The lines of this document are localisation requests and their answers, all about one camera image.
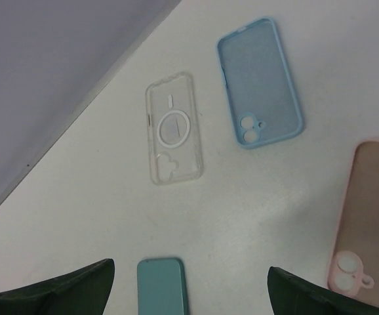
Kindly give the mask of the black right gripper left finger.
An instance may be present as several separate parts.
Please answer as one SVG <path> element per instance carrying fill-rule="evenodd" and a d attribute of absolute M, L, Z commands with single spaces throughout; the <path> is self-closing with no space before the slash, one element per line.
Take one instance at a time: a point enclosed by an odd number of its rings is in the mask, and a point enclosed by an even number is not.
<path fill-rule="evenodd" d="M 103 314 L 115 277 L 113 259 L 0 292 L 0 314 Z"/>

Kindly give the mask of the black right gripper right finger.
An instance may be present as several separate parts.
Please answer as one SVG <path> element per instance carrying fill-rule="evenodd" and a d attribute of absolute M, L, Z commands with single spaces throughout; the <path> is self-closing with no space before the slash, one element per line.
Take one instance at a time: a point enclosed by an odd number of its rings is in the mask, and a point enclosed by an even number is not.
<path fill-rule="evenodd" d="M 270 267 L 268 294 L 275 315 L 379 315 L 379 308 Z"/>

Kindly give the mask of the phone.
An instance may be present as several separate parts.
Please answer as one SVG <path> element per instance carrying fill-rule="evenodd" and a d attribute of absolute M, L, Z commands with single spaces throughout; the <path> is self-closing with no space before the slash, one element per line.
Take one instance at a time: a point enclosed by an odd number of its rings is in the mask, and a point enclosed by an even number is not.
<path fill-rule="evenodd" d="M 139 315 L 190 313 L 185 269 L 179 258 L 144 259 L 136 273 Z"/>

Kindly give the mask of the pink phone case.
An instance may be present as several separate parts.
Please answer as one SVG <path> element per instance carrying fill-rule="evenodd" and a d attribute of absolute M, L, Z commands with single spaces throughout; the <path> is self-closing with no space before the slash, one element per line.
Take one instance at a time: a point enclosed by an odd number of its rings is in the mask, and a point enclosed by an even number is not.
<path fill-rule="evenodd" d="M 379 307 L 379 141 L 363 142 L 355 150 L 327 285 Z"/>

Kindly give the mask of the clear phone case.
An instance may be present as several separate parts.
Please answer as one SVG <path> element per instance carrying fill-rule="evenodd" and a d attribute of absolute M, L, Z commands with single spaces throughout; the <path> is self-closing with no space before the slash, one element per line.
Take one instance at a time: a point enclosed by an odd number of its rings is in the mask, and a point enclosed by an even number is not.
<path fill-rule="evenodd" d="M 179 72 L 146 89 L 150 177 L 165 185 L 198 179 L 203 157 L 193 78 Z"/>

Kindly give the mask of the light blue phone case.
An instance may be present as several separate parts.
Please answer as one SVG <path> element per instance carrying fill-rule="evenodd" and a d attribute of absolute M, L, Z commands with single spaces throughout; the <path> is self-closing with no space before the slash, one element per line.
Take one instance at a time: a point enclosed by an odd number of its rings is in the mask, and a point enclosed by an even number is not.
<path fill-rule="evenodd" d="M 288 140 L 304 118 L 275 20 L 261 17 L 216 44 L 236 142 L 254 149 Z"/>

